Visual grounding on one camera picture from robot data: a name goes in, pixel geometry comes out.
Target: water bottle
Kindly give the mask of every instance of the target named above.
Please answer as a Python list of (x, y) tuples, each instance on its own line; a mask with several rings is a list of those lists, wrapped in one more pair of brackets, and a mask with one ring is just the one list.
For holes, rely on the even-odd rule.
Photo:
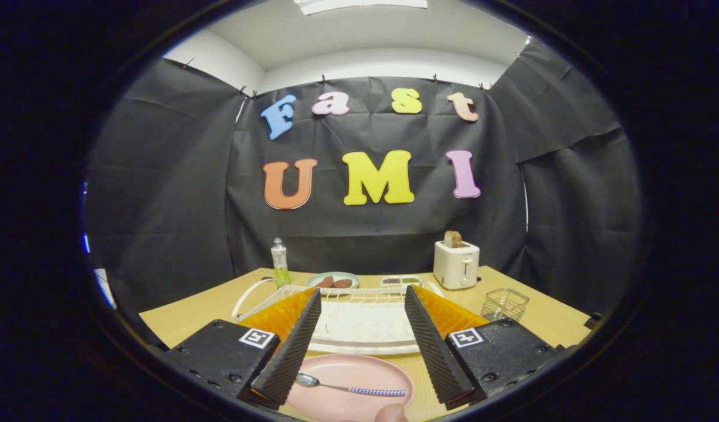
[(273, 256), (274, 280), (276, 280), (276, 285), (281, 287), (291, 284), (289, 280), (289, 270), (287, 269), (287, 247), (282, 245), (282, 239), (279, 237), (273, 240), (271, 256)]

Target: wire basket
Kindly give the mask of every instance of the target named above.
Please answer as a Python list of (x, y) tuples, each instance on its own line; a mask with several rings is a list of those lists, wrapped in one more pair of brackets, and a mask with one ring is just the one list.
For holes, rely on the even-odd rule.
[[(433, 283), (421, 281), (420, 284), (422, 288), (443, 296)], [(309, 350), (357, 355), (419, 352), (404, 309), (406, 287), (322, 289), (324, 297), (321, 299), (320, 317)], [(235, 307), (232, 316), (235, 321), (242, 321), (305, 289), (302, 286), (284, 286), (244, 315), (237, 315), (239, 307)]]
[(482, 305), (480, 316), (488, 321), (511, 318), (518, 321), (524, 315), (529, 298), (509, 288), (499, 288), (489, 292)]

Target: screw hole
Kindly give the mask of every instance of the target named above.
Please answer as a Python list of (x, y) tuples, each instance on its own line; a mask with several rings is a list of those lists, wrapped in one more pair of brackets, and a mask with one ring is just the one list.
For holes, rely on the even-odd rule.
[(483, 382), (493, 382), (493, 381), (496, 380), (496, 379), (498, 379), (498, 374), (496, 374), (496, 373), (494, 373), (494, 372), (486, 373), (486, 374), (482, 377), (482, 381), (483, 381)]

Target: metal spoon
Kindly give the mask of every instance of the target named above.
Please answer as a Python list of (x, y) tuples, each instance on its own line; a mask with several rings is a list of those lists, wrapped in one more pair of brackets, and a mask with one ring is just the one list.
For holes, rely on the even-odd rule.
[(406, 390), (374, 390), (370, 388), (350, 388), (350, 387), (336, 387), (335, 385), (320, 384), (320, 381), (314, 376), (303, 374), (300, 372), (297, 374), (297, 378), (294, 380), (299, 385), (305, 387), (329, 387), (336, 390), (348, 391), (350, 393), (366, 394), (368, 396), (385, 396), (385, 397), (403, 397), (406, 396)]

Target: white dish rack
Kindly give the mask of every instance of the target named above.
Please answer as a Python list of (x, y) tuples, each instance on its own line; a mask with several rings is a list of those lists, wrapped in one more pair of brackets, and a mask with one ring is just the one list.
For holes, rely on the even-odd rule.
[[(414, 283), (443, 296), (443, 292), (428, 281)], [(287, 285), (276, 291), (260, 305), (237, 316), (244, 298), (260, 285), (257, 283), (237, 302), (232, 318), (241, 321), (279, 300), (304, 291), (306, 287)], [(397, 355), (416, 353), (414, 333), (404, 310), (406, 288), (323, 288), (320, 317), (308, 347), (314, 352), (351, 353), (352, 355)]]

